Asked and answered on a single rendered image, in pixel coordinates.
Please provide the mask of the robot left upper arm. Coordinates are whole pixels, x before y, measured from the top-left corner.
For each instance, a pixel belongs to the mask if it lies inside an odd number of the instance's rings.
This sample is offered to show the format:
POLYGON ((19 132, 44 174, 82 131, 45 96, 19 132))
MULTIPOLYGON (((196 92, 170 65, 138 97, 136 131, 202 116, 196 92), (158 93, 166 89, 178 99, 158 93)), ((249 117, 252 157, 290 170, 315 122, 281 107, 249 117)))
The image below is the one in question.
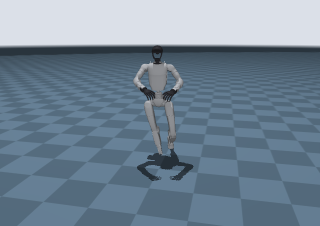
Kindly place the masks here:
POLYGON ((167 66, 167 70, 169 72, 171 72, 173 77, 176 79, 175 83, 177 83, 179 81, 179 79, 182 79, 180 74, 178 73, 178 71, 176 70, 176 68, 172 64, 166 64, 166 66, 167 66))

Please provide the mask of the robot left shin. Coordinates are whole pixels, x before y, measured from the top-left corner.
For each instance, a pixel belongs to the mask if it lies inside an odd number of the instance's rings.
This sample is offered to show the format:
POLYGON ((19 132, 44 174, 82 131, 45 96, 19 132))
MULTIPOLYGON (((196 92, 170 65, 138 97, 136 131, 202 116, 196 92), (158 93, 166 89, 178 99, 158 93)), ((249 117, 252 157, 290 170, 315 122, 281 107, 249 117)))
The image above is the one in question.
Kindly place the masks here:
POLYGON ((175 134, 174 134, 174 137, 169 137, 169 142, 170 142, 170 144, 172 143, 173 144, 173 142, 176 140, 176 131, 175 131, 175 134))

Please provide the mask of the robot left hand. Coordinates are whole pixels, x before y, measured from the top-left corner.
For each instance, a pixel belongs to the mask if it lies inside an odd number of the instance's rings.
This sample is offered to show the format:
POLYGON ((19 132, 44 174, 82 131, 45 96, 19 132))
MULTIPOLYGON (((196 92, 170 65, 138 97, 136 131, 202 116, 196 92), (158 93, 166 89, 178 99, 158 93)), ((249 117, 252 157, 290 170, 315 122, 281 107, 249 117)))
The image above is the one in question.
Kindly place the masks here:
POLYGON ((177 93, 177 90, 174 90, 174 89, 171 89, 170 91, 166 91, 166 92, 164 92, 162 95, 164 95, 163 96, 163 99, 164 99, 164 97, 165 97, 165 100, 166 100, 166 98, 167 98, 167 101, 168 101, 168 99, 169 99, 169 97, 170 97, 170 100, 169 101, 171 101, 171 98, 174 96, 174 94, 176 94, 177 93))

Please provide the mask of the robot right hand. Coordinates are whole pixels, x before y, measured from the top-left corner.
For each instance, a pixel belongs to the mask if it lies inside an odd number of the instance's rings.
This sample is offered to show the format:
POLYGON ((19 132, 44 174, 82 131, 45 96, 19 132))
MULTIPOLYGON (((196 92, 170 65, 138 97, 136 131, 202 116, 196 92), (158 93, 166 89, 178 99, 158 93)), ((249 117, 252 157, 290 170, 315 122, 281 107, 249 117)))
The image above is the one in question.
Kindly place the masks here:
POLYGON ((149 89, 147 89, 146 87, 144 87, 143 89, 140 88, 140 91, 143 92, 143 93, 146 95, 147 100, 149 100, 149 98, 150 98, 150 100, 151 100, 151 97, 152 97, 152 100, 155 99, 155 92, 154 92, 154 91, 149 90, 149 89), (150 96, 150 95, 151 95, 151 96, 150 96), (153 95, 153 96, 152 96, 152 95, 153 95), (149 97, 148 97, 148 96, 149 96, 149 97), (153 98, 153 97, 154 97, 154 98, 153 98))

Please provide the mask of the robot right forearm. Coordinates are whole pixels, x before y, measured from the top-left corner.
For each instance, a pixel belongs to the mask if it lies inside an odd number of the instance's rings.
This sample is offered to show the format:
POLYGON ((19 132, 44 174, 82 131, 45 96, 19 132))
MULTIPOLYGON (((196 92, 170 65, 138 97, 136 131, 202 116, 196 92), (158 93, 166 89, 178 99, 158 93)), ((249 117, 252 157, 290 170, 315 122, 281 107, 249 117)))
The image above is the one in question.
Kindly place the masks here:
POLYGON ((138 88, 138 90, 143 89, 145 86, 141 83, 141 81, 139 81, 138 77, 135 77, 133 79, 133 83, 134 85, 138 88))

